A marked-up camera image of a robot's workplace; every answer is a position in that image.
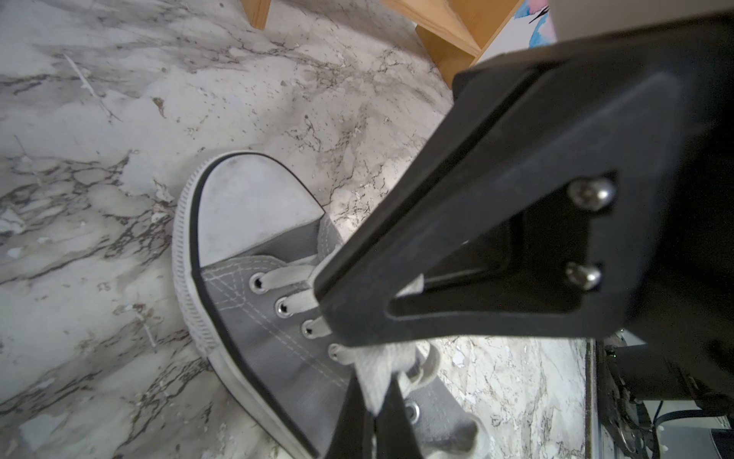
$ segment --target colorful artwork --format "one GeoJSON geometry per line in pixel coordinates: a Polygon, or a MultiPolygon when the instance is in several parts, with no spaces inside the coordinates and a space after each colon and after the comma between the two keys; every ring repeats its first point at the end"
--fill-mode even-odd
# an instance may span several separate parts
{"type": "Polygon", "coordinates": [[[530,36],[530,48],[551,45],[556,42],[556,30],[553,28],[551,14],[548,12],[548,0],[525,0],[515,13],[515,19],[532,17],[530,22],[537,21],[533,35],[530,36]]]}

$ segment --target black mount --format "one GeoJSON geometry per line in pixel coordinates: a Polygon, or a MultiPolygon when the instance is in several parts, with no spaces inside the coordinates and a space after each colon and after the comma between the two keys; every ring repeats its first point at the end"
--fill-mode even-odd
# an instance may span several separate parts
{"type": "MultiPolygon", "coordinates": [[[[457,75],[454,108],[316,279],[340,342],[627,327],[734,395],[732,18],[457,75]],[[396,298],[419,275],[424,292],[396,298]]],[[[357,413],[364,444],[355,400],[342,421],[357,413]]]]}

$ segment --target wooden shelf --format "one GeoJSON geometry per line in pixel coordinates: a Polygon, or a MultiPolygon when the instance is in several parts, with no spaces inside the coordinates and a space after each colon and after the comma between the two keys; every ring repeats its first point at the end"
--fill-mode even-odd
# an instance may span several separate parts
{"type": "Polygon", "coordinates": [[[482,52],[448,0],[382,0],[382,3],[473,56],[482,52]]]}
{"type": "Polygon", "coordinates": [[[475,65],[523,0],[382,0],[418,24],[415,31],[451,87],[475,65]]]}

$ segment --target white rubber sole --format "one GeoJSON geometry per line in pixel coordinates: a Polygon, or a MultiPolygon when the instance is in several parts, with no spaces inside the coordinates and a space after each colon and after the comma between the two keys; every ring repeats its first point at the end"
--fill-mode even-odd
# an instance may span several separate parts
{"type": "Polygon", "coordinates": [[[178,199],[172,242],[173,282],[176,296],[183,313],[183,320],[197,349],[205,358],[209,359],[219,379],[240,405],[295,459],[315,459],[239,370],[219,339],[217,329],[201,303],[192,277],[189,222],[192,218],[194,190],[212,163],[236,153],[256,152],[232,151],[209,159],[192,174],[178,199]]]}

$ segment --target wooden furniture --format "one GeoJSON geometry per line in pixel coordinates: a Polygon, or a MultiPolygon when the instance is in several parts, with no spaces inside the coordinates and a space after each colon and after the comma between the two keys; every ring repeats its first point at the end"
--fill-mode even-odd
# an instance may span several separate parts
{"type": "Polygon", "coordinates": [[[256,29],[264,30],[270,11],[270,0],[240,0],[250,24],[256,29]]]}
{"type": "MultiPolygon", "coordinates": [[[[241,0],[250,24],[265,29],[270,0],[241,0]]],[[[523,0],[381,0],[417,23],[415,31],[449,87],[479,61],[523,0]]]]}

